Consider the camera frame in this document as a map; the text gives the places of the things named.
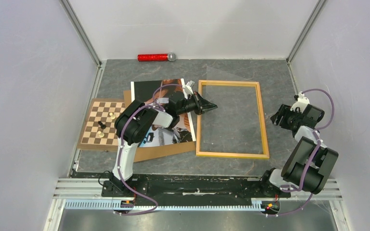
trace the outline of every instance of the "brown cardboard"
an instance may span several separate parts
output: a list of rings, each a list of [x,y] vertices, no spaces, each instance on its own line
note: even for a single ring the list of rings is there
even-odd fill
[[[124,102],[126,107],[128,107],[128,105],[131,104],[130,90],[124,91]],[[195,142],[176,143],[159,147],[137,148],[134,162],[150,160],[163,156],[185,153],[190,151],[195,151]]]

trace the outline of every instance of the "gray table surface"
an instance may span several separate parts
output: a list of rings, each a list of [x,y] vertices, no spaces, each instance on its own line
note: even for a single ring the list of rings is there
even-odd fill
[[[123,99],[131,81],[183,78],[185,82],[200,79],[257,81],[260,83],[265,113],[269,160],[219,157],[196,157],[195,152],[171,155],[134,163],[135,173],[208,174],[260,176],[272,167],[282,168],[296,142],[291,131],[272,125],[270,116],[282,103],[294,103],[294,88],[284,60],[177,60],[175,62],[140,63],[136,60],[108,60],[97,98]],[[247,89],[207,87],[204,97],[222,109],[203,116],[201,149],[250,153],[261,151],[255,94]],[[196,116],[192,114],[196,130]],[[111,170],[115,152],[80,153],[79,172]]]
[[[281,213],[303,202],[281,204]],[[65,209],[60,231],[337,231],[329,202],[314,201],[303,211],[266,218],[252,211],[158,211],[120,217],[112,211]]]

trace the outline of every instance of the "white chess piece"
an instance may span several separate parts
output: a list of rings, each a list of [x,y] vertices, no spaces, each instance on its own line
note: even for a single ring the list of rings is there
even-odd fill
[[[98,134],[98,136],[99,136],[100,138],[103,138],[103,137],[104,137],[104,133],[103,133],[103,132],[101,132],[101,131],[98,131],[98,132],[97,132],[97,134]]]
[[[111,119],[115,119],[116,118],[116,115],[114,113],[112,113],[112,112],[110,112],[109,115],[110,115],[110,118]]]

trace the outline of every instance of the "wooden picture frame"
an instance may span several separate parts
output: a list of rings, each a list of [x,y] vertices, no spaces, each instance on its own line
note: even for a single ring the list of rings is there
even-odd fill
[[[245,82],[245,81],[221,81],[221,80],[199,80],[199,94],[202,95],[203,86],[227,86],[227,87],[251,87],[256,90],[256,100],[260,124],[260,133],[262,136],[263,154],[249,154],[249,153],[220,153],[220,152],[203,152],[200,150],[200,141],[202,134],[201,120],[202,115],[198,115],[197,119],[197,156],[214,156],[214,157],[236,157],[236,158],[251,158],[251,159],[269,159],[269,145],[267,142],[267,132],[264,122],[264,110],[262,103],[262,95],[260,93],[259,82]]]

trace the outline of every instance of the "red cylinder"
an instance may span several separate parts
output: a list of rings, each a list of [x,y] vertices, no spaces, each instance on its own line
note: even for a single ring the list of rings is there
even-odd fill
[[[137,59],[140,62],[175,61],[176,60],[176,55],[174,53],[168,53],[168,54],[139,54]]]

